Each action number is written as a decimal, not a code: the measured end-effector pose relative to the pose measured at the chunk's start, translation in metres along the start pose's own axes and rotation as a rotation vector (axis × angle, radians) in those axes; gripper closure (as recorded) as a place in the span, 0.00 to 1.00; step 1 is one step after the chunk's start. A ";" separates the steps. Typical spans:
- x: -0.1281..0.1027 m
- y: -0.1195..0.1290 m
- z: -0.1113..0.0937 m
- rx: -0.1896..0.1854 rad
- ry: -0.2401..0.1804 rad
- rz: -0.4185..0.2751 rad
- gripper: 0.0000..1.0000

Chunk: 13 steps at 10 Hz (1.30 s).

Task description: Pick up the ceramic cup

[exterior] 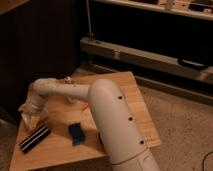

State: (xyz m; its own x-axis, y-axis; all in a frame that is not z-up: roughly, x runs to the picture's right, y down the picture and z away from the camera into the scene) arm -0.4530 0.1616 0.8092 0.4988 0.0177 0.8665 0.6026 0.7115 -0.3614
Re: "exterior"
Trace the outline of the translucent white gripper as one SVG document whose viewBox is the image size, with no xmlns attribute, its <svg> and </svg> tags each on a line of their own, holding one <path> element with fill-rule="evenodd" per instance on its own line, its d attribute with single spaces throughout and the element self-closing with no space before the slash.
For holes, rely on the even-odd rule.
<svg viewBox="0 0 213 171">
<path fill-rule="evenodd" d="M 22 121 L 28 131 L 34 131 L 48 117 L 48 111 L 44 106 L 32 103 L 22 104 L 18 111 L 21 113 Z"/>
</svg>

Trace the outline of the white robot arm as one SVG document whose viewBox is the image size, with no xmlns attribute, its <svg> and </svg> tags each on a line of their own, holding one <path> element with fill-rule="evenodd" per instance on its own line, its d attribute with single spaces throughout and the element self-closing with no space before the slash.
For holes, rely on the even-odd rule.
<svg viewBox="0 0 213 171">
<path fill-rule="evenodd" d="M 88 103 L 113 171 L 160 171 L 121 88 L 112 80 L 97 79 L 90 85 L 64 84 L 55 78 L 32 83 L 32 93 L 19 109 L 27 127 L 33 116 L 47 114 L 45 103 L 53 95 Z"/>
</svg>

